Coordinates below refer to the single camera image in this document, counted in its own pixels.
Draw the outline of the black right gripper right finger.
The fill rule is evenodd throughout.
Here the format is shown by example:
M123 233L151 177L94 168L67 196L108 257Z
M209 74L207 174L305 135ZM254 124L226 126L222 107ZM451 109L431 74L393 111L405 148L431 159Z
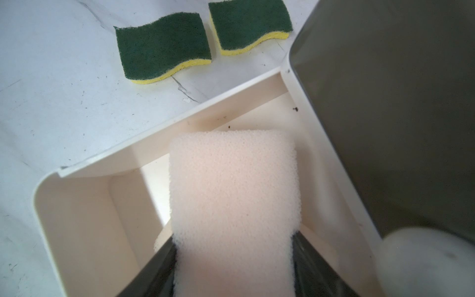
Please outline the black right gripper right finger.
M293 235L294 289L297 297L358 297L301 232Z

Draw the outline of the green yellow sponge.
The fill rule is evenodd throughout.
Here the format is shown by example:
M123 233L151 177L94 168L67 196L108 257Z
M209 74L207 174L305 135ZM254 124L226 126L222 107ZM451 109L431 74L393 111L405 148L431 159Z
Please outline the green yellow sponge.
M125 78L151 84L178 71L212 62L198 13L177 12L138 27L115 27Z

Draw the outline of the pink sponge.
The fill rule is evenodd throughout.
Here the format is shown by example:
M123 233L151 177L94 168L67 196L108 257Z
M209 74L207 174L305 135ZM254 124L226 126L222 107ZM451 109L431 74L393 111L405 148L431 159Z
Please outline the pink sponge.
M177 297L294 296L296 157L279 130L196 132L170 143Z

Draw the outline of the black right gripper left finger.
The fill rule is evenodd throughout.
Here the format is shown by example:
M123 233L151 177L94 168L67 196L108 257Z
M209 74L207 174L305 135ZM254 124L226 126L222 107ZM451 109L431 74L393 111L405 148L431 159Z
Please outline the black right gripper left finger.
M170 237L117 297L173 297L176 255Z

